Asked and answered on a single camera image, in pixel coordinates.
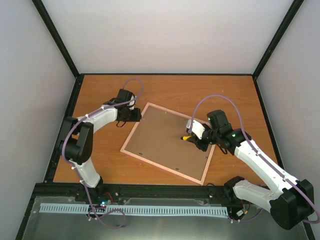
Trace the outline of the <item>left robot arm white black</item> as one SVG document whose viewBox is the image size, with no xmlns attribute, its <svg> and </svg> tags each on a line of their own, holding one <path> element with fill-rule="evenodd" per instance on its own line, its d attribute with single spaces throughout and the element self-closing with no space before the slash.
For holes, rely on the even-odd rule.
<svg viewBox="0 0 320 240">
<path fill-rule="evenodd" d="M 103 178 L 92 161 L 94 133 L 113 122 L 139 122 L 141 110 L 135 107 L 138 98 L 133 92 L 121 88 L 117 97 L 95 111 L 77 118 L 69 116 L 62 123 L 55 149 L 77 172 L 92 201 L 99 201 L 104 195 Z"/>
</svg>

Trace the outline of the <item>yellow handled screwdriver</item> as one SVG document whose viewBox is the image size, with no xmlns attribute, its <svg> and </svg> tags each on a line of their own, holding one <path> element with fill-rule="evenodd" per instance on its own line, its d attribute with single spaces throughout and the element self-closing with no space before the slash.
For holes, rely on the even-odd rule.
<svg viewBox="0 0 320 240">
<path fill-rule="evenodd" d="M 187 135 L 187 136 L 182 136 L 180 139 L 183 141 L 187 141 L 191 137 L 192 137 L 192 135 Z"/>
</svg>

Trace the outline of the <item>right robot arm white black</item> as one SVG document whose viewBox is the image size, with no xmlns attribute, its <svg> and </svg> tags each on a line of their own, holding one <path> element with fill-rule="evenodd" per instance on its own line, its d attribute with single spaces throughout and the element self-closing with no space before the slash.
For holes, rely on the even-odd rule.
<svg viewBox="0 0 320 240">
<path fill-rule="evenodd" d="M 257 186 L 242 177 L 228 183 L 231 196 L 250 202 L 269 212 L 283 229 L 290 230 L 315 212 L 314 188 L 306 179 L 300 181 L 270 159 L 241 128 L 234 129 L 222 110 L 207 114 L 209 124 L 193 118 L 186 124 L 182 140 L 205 151 L 216 145 L 224 154 L 232 154 L 249 166 L 267 185 Z"/>
</svg>

